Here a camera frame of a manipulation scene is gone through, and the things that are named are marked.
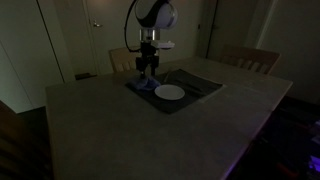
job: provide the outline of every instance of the table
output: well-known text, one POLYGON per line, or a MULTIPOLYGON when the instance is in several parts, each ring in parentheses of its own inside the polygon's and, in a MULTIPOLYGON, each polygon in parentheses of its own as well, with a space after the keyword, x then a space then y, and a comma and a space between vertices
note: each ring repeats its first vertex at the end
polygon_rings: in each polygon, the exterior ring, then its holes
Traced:
POLYGON ((171 115, 124 86, 137 71, 47 88, 55 178, 224 179, 292 85, 202 58, 170 67, 226 87, 171 115))

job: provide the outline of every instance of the floor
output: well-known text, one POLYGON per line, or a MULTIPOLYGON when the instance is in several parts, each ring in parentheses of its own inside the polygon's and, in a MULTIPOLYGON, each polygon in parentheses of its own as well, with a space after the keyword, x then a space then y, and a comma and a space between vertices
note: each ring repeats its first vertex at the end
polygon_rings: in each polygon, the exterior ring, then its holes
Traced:
MULTIPOLYGON (((19 115, 49 144, 45 107, 19 115)), ((320 157, 308 132, 318 119, 320 106, 285 97, 228 179, 306 179, 309 156, 320 157)))

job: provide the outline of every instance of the wooden chair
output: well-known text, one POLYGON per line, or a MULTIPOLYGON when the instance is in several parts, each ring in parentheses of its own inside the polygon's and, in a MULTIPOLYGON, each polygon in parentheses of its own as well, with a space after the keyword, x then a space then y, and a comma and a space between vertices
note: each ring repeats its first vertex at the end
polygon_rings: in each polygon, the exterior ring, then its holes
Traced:
POLYGON ((50 148, 0 101, 0 173, 15 179, 53 179, 50 148))
POLYGON ((109 51, 110 60, 113 71, 123 72, 131 69, 136 69, 136 57, 141 56, 141 53, 130 53, 127 48, 112 49, 109 51))
POLYGON ((263 74, 270 74, 279 58, 280 54, 275 52, 225 45, 219 62, 263 74))

